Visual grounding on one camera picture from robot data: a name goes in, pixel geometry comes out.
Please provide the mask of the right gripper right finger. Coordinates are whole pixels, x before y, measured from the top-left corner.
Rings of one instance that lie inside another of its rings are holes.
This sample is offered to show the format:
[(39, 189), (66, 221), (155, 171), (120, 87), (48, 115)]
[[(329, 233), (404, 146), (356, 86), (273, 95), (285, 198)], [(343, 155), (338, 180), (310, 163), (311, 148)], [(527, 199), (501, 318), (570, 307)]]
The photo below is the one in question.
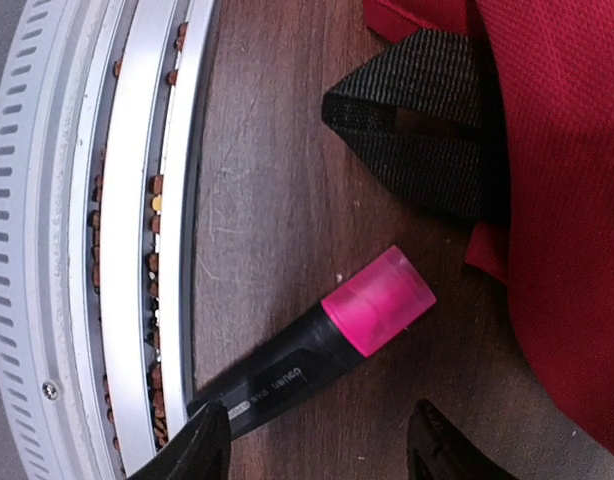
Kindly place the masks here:
[(516, 480), (427, 399), (416, 403), (409, 420), (407, 468), (408, 478), (418, 480)]

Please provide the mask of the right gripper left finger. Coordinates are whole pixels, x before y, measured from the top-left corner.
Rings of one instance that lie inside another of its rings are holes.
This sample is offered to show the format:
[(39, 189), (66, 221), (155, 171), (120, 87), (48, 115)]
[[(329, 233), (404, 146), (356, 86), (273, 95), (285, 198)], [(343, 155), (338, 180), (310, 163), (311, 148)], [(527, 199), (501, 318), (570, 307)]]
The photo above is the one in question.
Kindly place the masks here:
[(228, 478), (231, 429), (221, 402), (209, 402), (129, 480), (203, 480)]

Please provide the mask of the pink black highlighter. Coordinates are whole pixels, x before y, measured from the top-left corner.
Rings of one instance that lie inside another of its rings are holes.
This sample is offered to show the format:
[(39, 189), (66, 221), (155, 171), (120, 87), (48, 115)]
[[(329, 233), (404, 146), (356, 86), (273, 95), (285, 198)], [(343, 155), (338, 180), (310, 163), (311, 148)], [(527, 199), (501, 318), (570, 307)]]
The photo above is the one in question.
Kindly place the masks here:
[(187, 411), (221, 403), (232, 438), (240, 438), (346, 375), (435, 302), (422, 276), (392, 246), (218, 375)]

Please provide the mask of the red backpack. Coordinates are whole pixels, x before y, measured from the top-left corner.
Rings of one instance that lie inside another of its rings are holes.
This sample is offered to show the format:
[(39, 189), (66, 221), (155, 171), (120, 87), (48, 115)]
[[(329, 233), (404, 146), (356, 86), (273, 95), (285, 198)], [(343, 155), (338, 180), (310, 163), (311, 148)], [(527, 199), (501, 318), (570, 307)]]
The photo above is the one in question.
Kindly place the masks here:
[(614, 1), (367, 1), (390, 46), (322, 119), (392, 193), (470, 220), (555, 405), (614, 455)]

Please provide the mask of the aluminium front rail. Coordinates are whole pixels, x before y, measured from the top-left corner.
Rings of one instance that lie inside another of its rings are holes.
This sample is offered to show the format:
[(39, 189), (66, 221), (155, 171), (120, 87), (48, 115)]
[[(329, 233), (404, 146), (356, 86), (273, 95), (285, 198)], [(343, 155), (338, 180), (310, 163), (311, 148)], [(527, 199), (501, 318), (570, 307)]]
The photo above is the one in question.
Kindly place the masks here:
[(183, 428), (216, 1), (29, 1), (0, 84), (0, 394), (27, 479)]

